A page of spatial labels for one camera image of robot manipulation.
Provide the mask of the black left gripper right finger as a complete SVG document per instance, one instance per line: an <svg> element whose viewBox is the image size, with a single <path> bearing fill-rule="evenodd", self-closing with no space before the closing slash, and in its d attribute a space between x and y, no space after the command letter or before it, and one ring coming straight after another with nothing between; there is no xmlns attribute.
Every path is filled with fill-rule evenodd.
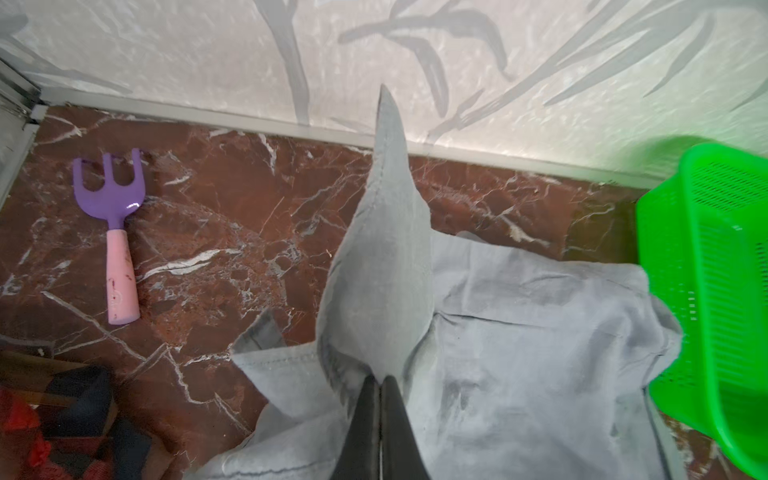
<svg viewBox="0 0 768 480"><path fill-rule="evenodd" d="M380 389L380 478L428 480L396 379L387 376Z"/></svg>

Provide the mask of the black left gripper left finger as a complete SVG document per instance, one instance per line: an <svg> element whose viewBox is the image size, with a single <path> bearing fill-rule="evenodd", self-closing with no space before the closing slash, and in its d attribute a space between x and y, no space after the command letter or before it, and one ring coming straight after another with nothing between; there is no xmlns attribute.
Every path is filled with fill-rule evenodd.
<svg viewBox="0 0 768 480"><path fill-rule="evenodd" d="M369 375L363 382L331 480L380 479L380 403L380 385Z"/></svg>

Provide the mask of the grey long sleeve shirt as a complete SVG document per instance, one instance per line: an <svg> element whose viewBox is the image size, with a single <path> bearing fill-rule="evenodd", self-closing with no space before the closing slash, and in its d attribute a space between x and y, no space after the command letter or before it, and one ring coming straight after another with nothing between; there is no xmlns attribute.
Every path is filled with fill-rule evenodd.
<svg viewBox="0 0 768 480"><path fill-rule="evenodd" d="M364 380L393 376L429 479L682 479L649 383L682 330L631 264L555 261L434 231L397 105L380 92L365 192L316 338L234 363L267 398L192 479L330 479Z"/></svg>

